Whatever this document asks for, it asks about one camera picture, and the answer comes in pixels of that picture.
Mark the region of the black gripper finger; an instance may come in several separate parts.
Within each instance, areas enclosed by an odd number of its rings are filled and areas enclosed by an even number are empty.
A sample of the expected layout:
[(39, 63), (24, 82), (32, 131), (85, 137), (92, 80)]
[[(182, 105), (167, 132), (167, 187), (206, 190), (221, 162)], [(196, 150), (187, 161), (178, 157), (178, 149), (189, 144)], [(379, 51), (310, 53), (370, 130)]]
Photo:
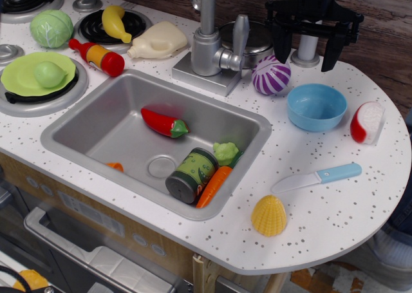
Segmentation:
[(324, 52), (322, 72), (330, 71), (334, 68), (340, 57), (344, 46), (346, 45), (349, 23), (336, 23), (328, 32), (326, 48)]
[(276, 59), (283, 64), (287, 61), (292, 47), (292, 31), (277, 21), (272, 23), (272, 42)]

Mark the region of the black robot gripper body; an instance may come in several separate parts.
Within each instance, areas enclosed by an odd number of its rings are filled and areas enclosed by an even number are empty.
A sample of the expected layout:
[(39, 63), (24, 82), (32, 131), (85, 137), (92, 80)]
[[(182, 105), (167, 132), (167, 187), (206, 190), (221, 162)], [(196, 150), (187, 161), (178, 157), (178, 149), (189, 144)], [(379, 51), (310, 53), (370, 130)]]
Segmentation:
[(359, 25), (364, 20), (362, 14), (344, 8), (335, 0), (278, 0), (268, 1), (266, 26), (272, 33), (272, 23), (279, 22), (293, 33), (327, 38), (336, 23), (349, 23), (346, 44), (355, 43), (359, 38)]

